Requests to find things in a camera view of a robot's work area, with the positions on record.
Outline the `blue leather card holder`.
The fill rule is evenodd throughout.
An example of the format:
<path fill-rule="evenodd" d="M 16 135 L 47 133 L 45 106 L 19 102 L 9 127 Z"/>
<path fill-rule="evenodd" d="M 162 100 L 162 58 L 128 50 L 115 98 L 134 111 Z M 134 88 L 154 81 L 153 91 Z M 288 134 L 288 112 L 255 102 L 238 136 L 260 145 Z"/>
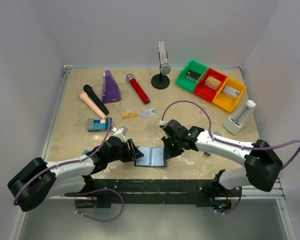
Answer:
<path fill-rule="evenodd" d="M 167 166 L 167 156 L 164 147 L 138 146 L 137 149 L 144 156 L 134 162 L 135 167 L 164 168 Z"/>

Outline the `gold VIP card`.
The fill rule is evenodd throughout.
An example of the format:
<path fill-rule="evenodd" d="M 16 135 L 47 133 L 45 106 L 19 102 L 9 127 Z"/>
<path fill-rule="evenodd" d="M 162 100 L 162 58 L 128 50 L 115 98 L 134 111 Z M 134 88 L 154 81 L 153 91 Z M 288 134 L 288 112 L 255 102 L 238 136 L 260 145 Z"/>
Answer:
<path fill-rule="evenodd" d="M 128 119 L 133 119 L 138 116 L 137 111 L 135 109 L 133 110 L 126 110 L 121 112 L 121 118 L 122 120 L 128 120 Z"/>

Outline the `silver white credit card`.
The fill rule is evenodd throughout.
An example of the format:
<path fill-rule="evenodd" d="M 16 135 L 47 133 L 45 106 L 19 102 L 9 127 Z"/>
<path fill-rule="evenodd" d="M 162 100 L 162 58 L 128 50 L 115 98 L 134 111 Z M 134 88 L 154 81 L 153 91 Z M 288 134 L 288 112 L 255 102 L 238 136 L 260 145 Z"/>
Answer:
<path fill-rule="evenodd" d="M 148 119 L 157 116 L 155 108 L 149 108 L 140 112 L 142 119 Z"/>

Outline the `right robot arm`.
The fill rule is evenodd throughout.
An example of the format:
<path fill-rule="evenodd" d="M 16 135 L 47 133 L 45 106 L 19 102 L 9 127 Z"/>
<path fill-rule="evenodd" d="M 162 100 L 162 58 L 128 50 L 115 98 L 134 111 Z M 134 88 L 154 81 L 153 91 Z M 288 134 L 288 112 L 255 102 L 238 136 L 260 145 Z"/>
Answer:
<path fill-rule="evenodd" d="M 201 127 L 187 129 L 172 119 L 160 128 L 169 158 L 181 155 L 185 150 L 207 152 L 234 161 L 241 167 L 233 170 L 221 170 L 213 179 L 216 189 L 232 190 L 238 187 L 254 186 L 258 190 L 270 192 L 283 168 L 277 154 L 264 140 L 239 142 L 218 137 Z"/>

